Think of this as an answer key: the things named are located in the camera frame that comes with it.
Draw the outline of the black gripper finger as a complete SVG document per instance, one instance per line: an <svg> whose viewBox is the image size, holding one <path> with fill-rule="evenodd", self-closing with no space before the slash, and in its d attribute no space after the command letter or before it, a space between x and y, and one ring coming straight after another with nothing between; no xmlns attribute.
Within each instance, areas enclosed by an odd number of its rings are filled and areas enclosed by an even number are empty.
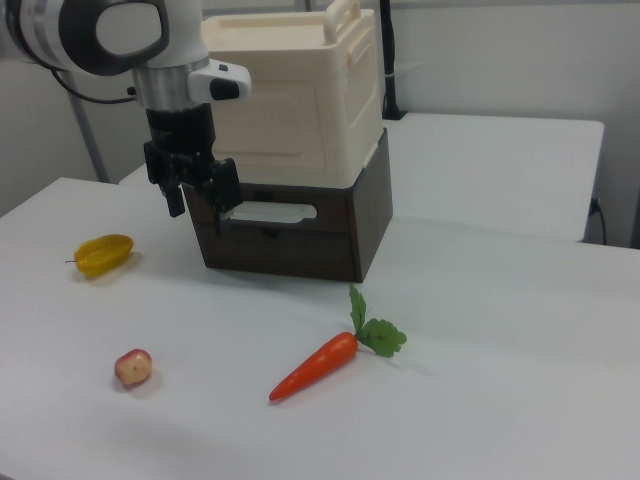
<svg viewBox="0 0 640 480"><path fill-rule="evenodd" d="M240 182L231 158L210 161L207 173L202 193L213 213L216 234L220 236L228 229L231 212L240 205Z"/></svg>
<svg viewBox="0 0 640 480"><path fill-rule="evenodd" d="M144 156L149 182L157 185L164 196L172 218L184 213L180 181L173 170L172 155L157 148L153 142L144 144Z"/></svg>

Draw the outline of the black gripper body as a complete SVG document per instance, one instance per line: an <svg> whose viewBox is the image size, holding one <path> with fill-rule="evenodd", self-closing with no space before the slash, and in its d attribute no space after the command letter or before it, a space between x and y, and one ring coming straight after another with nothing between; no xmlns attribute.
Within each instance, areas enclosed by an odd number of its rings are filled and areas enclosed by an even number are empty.
<svg viewBox="0 0 640 480"><path fill-rule="evenodd" d="M215 130L211 106L203 104L179 111L146 110L154 145L172 155L171 163L180 185L199 188L208 179L207 164Z"/></svg>

